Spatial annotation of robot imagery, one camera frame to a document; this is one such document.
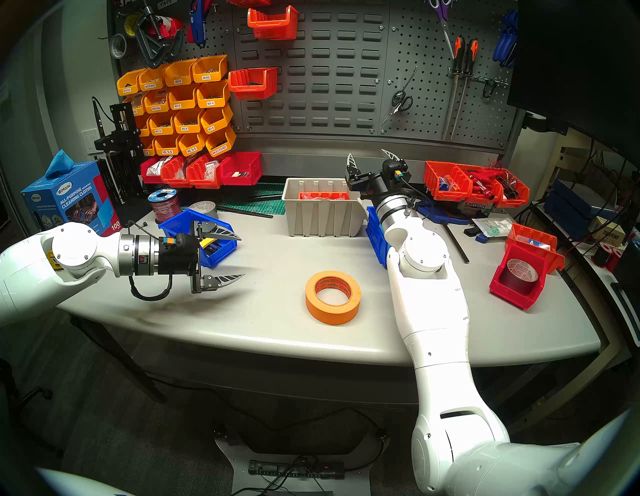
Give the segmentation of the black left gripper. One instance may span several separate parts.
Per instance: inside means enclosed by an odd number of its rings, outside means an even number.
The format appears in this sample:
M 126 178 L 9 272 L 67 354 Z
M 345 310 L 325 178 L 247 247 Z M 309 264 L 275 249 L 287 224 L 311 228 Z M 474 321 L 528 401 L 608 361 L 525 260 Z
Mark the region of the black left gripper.
M 168 275 L 168 286 L 163 294 L 169 294 L 172 289 L 174 275 L 186 275 L 191 279 L 191 292 L 199 294 L 207 291 L 217 291 L 238 281 L 245 274 L 202 276 L 200 260 L 200 222 L 191 223 L 189 233 L 177 233 L 175 237 L 164 237 L 159 242 L 159 274 Z M 203 224 L 202 239 L 222 241 L 241 241 L 233 231 L 218 224 Z

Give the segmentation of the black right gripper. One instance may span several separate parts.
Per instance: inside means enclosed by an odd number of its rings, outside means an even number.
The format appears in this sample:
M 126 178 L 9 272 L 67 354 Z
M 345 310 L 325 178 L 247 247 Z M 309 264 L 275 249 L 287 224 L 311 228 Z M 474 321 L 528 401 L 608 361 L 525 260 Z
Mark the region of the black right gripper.
M 383 162 L 385 173 L 406 173 L 407 163 L 384 148 L 382 153 L 387 157 Z M 401 180 L 396 179 L 394 174 L 386 175 L 382 171 L 377 173 L 362 173 L 357 167 L 352 153 L 348 153 L 346 159 L 346 182 L 348 190 L 360 193 L 361 199 L 384 199 L 393 195 L 411 197 L 412 190 Z

